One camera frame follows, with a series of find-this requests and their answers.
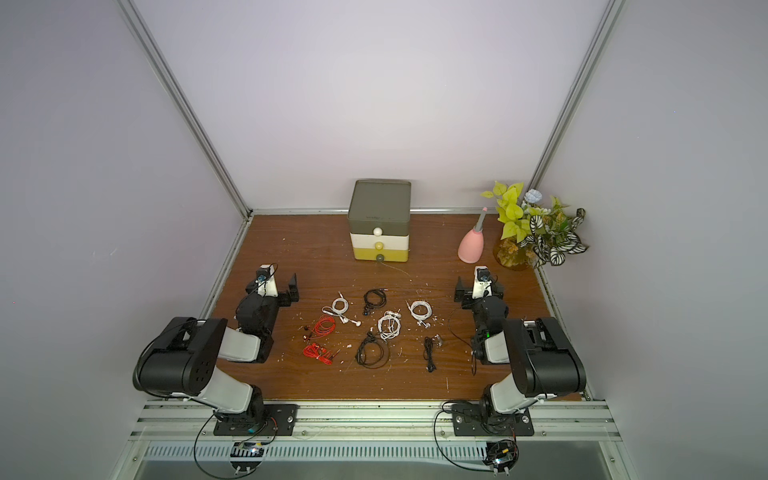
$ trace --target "white drawer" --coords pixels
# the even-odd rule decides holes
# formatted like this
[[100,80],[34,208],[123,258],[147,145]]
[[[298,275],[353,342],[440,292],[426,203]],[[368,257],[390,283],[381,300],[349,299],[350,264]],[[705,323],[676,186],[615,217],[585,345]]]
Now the white drawer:
[[352,248],[376,248],[376,243],[384,244],[387,250],[408,250],[409,235],[405,237],[396,237],[394,235],[362,235],[360,233],[350,233],[352,237]]

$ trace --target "artificial plant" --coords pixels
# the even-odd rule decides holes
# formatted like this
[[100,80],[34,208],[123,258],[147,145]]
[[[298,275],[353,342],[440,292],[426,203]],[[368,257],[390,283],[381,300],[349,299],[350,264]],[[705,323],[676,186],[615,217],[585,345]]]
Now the artificial plant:
[[526,215],[522,207],[518,205],[518,198],[523,191],[523,183],[512,184],[507,187],[505,184],[496,182],[493,191],[487,190],[481,195],[485,198],[495,198],[498,207],[498,221],[504,224],[502,230],[502,240],[509,237],[515,237],[518,243],[531,235],[530,215]]
[[531,216],[529,219],[530,235],[519,242],[520,247],[532,246],[538,257],[536,267],[550,263],[552,266],[562,265],[565,262],[565,254],[575,255],[583,253],[589,248],[581,242],[581,238],[575,233],[587,211],[583,208],[576,210],[576,216],[572,217],[564,212],[564,206],[557,197],[552,197],[551,210],[542,210],[537,205],[526,206],[525,210]]

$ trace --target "white wall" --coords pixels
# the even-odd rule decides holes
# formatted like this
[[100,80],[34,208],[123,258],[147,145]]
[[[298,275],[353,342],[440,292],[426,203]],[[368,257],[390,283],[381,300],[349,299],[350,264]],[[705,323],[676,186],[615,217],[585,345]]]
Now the white wall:
[[136,3],[251,207],[466,207],[531,177],[607,0]]
[[768,3],[627,2],[542,190],[547,275],[641,478],[766,478]]
[[106,478],[240,218],[103,0],[0,6],[3,478]]

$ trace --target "variegated leaf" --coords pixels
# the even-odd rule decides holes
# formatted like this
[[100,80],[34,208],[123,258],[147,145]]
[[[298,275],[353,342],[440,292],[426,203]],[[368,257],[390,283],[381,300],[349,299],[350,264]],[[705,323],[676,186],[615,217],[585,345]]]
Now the variegated leaf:
[[588,246],[584,245],[583,243],[579,243],[576,247],[571,248],[568,253],[571,255],[576,255],[577,253],[584,253],[587,251]]
[[531,216],[531,232],[544,228],[544,221],[541,219],[541,215]]
[[558,249],[559,252],[567,252],[571,248],[576,247],[578,245],[578,242],[569,240],[566,243],[563,243],[562,245],[556,245],[554,248]]
[[558,249],[553,248],[552,250],[549,250],[549,263],[551,263],[552,266],[562,265],[564,261],[565,255],[558,251]]
[[540,259],[542,259],[542,260],[544,260],[544,261],[546,261],[546,260],[547,260],[547,257],[545,257],[545,256],[544,256],[544,255],[541,253],[541,250],[539,250],[539,249],[538,249],[538,247],[533,247],[533,253],[535,253],[535,254],[536,254],[536,256],[537,256],[538,258],[540,258]]

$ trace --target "black mounting plate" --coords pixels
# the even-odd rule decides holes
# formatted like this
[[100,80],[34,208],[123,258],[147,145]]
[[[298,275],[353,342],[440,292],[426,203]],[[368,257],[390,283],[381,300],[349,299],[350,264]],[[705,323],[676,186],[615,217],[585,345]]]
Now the black mounting plate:
[[505,417],[509,417],[510,422],[503,427],[495,426],[489,428],[489,430],[493,432],[493,434],[491,434],[482,428],[480,421],[475,420],[481,418],[479,405],[455,403],[451,406],[453,434],[457,437],[511,437],[513,427],[515,429],[515,435],[518,437],[533,436],[533,421],[531,421],[531,414],[528,409],[525,409],[522,414],[505,415]]
[[[274,418],[277,423],[277,436],[290,437],[293,435],[293,425],[296,424],[296,411],[299,409],[298,405],[295,403],[267,403],[264,408],[266,409],[265,418],[267,424],[266,427],[264,427],[263,435],[259,436],[271,437],[272,435],[275,435],[275,425],[270,418]],[[248,428],[226,426],[221,422],[216,422],[214,435],[253,435],[253,432],[249,432],[248,430]]]

